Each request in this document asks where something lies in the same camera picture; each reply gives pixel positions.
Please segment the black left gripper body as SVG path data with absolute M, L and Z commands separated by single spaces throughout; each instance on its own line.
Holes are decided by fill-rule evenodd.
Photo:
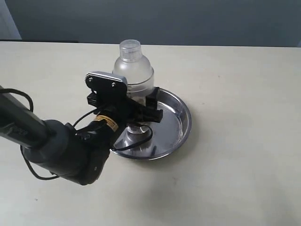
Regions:
M 113 146 L 128 124 L 139 123 L 136 120 L 137 111 L 124 108 L 127 97 L 125 86 L 90 90 L 87 102 L 95 107 L 96 117 L 86 126 L 86 143 L 90 146 Z

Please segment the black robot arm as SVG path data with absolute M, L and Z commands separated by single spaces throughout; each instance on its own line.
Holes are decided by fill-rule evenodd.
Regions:
M 158 88 L 142 105 L 127 95 L 122 83 L 111 89 L 100 85 L 87 101 L 95 118 L 85 127 L 57 120 L 41 120 L 33 112 L 30 96 L 17 89 L 0 90 L 0 135 L 20 145 L 28 168 L 36 164 L 51 173 L 82 186 L 100 176 L 114 143 L 128 124 L 148 126 L 159 123 L 163 111 L 157 108 Z

